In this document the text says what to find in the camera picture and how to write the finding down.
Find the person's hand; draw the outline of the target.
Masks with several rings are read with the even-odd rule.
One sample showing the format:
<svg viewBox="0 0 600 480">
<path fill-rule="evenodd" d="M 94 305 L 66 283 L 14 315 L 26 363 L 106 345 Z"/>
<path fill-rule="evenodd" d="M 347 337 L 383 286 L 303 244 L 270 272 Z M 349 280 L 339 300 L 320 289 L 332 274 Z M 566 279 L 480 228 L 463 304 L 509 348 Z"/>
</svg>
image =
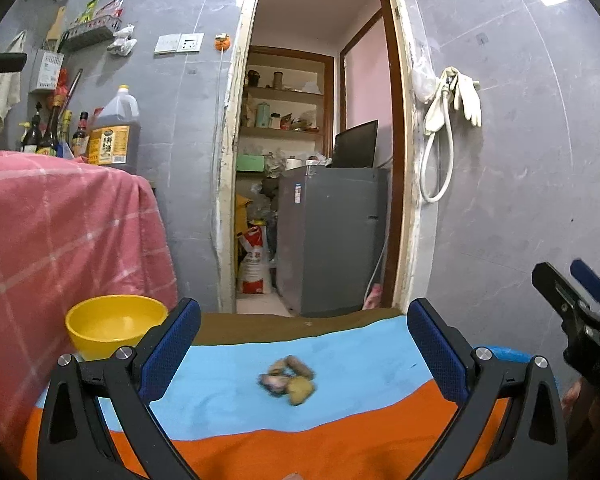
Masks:
<svg viewBox="0 0 600 480">
<path fill-rule="evenodd" d="M 596 399 L 595 389 L 584 377 L 577 379 L 566 392 L 562 398 L 562 414 L 568 437 L 576 434 L 590 422 L 590 413 Z"/>
</svg>

